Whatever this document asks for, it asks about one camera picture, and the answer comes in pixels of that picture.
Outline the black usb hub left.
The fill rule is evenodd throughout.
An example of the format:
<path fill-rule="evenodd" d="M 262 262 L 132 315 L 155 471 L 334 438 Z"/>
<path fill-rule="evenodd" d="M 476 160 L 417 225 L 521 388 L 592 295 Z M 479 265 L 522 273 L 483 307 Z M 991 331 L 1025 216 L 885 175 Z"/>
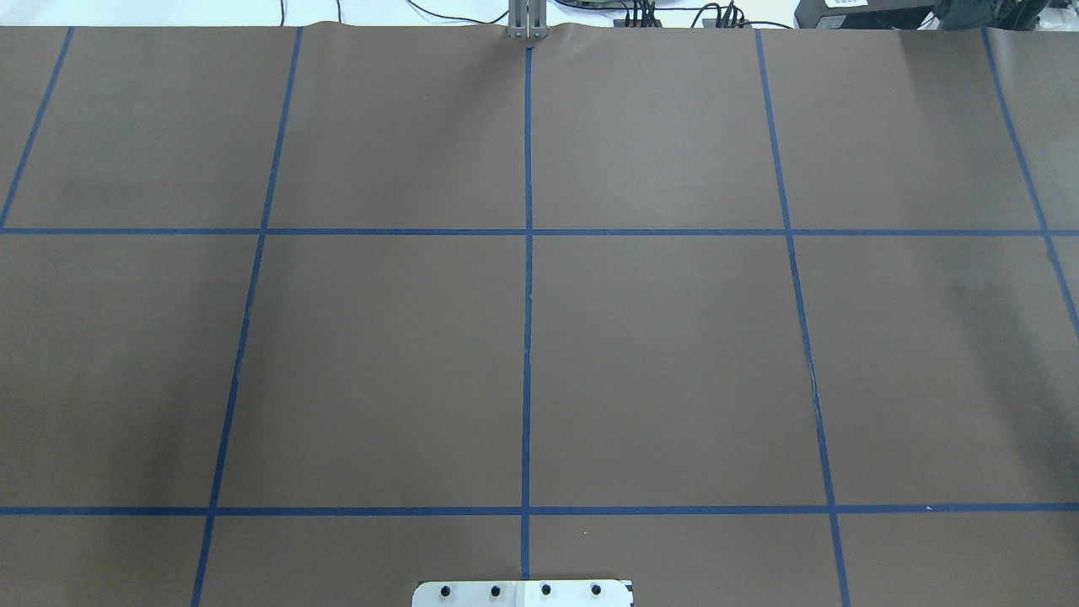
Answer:
<path fill-rule="evenodd" d="M 654 13 L 629 12 L 624 17 L 620 17 L 620 19 L 614 19 L 613 26 L 615 28 L 636 28 L 636 30 L 640 30 L 641 28 L 657 30 L 658 28 L 663 28 L 663 20 Z"/>

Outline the black usb hub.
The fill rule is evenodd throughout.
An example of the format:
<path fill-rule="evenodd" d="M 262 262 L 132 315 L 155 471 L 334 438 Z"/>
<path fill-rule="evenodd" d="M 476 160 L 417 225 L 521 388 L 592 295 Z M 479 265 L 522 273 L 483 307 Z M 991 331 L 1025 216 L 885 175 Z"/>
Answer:
<path fill-rule="evenodd" d="M 745 11 L 735 4 L 704 6 L 704 11 L 693 22 L 693 26 L 701 25 L 705 30 L 742 30 L 751 26 L 751 20 Z"/>
<path fill-rule="evenodd" d="M 620 19 L 614 19 L 613 26 L 615 28 L 636 28 L 636 30 L 640 30 L 641 28 L 657 30 L 658 28 L 663 28 L 663 20 L 654 13 L 629 12 L 624 17 L 620 17 Z"/>

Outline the black device top right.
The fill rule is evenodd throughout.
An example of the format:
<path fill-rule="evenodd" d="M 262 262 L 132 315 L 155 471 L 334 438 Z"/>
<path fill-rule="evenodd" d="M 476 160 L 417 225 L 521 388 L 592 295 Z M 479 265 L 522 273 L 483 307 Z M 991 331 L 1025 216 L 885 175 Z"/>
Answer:
<path fill-rule="evenodd" d="M 801 30 L 1030 31 L 1049 1 L 800 1 Z"/>

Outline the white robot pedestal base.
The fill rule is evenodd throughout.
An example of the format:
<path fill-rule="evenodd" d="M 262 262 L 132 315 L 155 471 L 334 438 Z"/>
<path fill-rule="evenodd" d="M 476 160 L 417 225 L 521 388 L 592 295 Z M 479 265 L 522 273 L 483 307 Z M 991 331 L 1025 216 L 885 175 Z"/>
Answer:
<path fill-rule="evenodd" d="M 412 606 L 633 606 L 631 581 L 469 580 L 420 583 Z"/>

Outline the black usb hub right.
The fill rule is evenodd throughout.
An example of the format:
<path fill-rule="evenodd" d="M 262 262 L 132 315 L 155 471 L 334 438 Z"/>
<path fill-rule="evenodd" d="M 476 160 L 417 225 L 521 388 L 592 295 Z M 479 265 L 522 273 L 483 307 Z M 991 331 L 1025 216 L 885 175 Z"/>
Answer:
<path fill-rule="evenodd" d="M 735 4 L 704 6 L 704 11 L 693 22 L 693 26 L 701 25 L 705 30 L 742 30 L 751 26 L 751 20 L 745 11 Z"/>

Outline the aluminium frame post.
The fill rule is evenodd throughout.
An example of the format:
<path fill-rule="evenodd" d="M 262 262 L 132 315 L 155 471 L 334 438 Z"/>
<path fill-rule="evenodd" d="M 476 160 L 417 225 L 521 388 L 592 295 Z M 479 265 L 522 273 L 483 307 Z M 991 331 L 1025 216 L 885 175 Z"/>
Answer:
<path fill-rule="evenodd" d="M 513 40 L 542 40 L 550 33 L 547 1 L 510 0 L 507 5 L 507 35 Z"/>

